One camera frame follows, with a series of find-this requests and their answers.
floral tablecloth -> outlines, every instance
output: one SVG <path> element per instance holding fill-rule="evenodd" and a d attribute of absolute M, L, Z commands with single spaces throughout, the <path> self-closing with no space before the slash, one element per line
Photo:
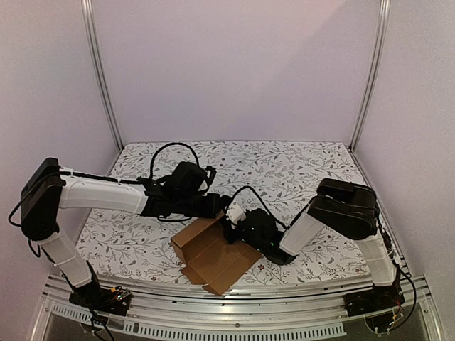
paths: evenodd
<path fill-rule="evenodd" d="M 192 142 L 201 166 L 217 169 L 210 191 L 233 194 L 251 185 L 270 210 L 289 223 L 316 194 L 323 178 L 364 183 L 345 146 L 319 142 Z M 112 171 L 113 176 L 149 175 L 151 156 L 163 144 L 129 144 Z M 155 178 L 170 174 L 180 161 L 192 160 L 180 146 L 162 151 L 154 166 Z M 260 207 L 253 194 L 242 192 L 243 207 Z M 120 211 L 92 210 L 77 250 L 99 274 L 148 281 L 188 283 L 180 272 L 170 238 L 189 222 L 158 222 Z M 352 241 L 329 229 L 321 231 L 287 266 L 260 259 L 236 285 L 277 285 L 325 281 L 365 275 L 368 268 Z"/>

brown cardboard box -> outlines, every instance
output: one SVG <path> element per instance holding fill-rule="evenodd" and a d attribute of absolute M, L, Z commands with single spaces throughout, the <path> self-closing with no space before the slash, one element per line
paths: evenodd
<path fill-rule="evenodd" d="M 260 252 L 241 241 L 229 245 L 219 219 L 199 218 L 172 237 L 172 246 L 186 267 L 192 284 L 205 284 L 209 293 L 221 295 L 256 261 Z"/>

